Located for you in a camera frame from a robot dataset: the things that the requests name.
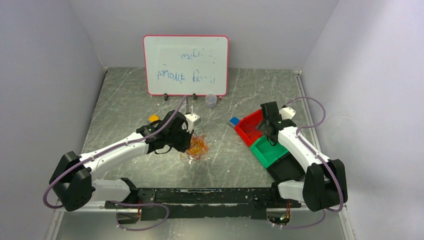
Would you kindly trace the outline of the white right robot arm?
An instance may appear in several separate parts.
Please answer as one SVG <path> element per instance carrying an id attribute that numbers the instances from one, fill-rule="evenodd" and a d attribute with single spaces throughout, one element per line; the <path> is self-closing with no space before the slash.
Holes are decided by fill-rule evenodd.
<path id="1" fill-rule="evenodd" d="M 309 210 L 340 212 L 348 200 L 345 165 L 340 159 L 330 159 L 301 134 L 292 120 L 288 107 L 280 108 L 275 101 L 260 105 L 262 120 L 257 129 L 273 146 L 283 146 L 304 172 L 302 181 L 285 178 L 273 184 L 270 202 L 282 207 L 288 200 L 304 203 Z"/>

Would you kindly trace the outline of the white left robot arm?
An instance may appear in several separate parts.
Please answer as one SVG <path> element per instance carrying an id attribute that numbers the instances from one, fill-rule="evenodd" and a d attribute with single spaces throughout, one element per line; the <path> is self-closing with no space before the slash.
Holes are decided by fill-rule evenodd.
<path id="1" fill-rule="evenodd" d="M 167 113 L 164 119 L 149 119 L 124 139 L 101 149 L 77 155 L 73 151 L 65 153 L 59 160 L 43 195 L 54 191 L 60 205 L 68 212 L 78 210 L 90 202 L 120 202 L 132 208 L 139 202 L 137 187 L 127 178 L 118 180 L 100 179 L 100 176 L 125 161 L 133 160 L 168 147 L 184 153 L 191 146 L 195 125 L 201 117 L 192 112 L 183 114 L 177 110 Z"/>

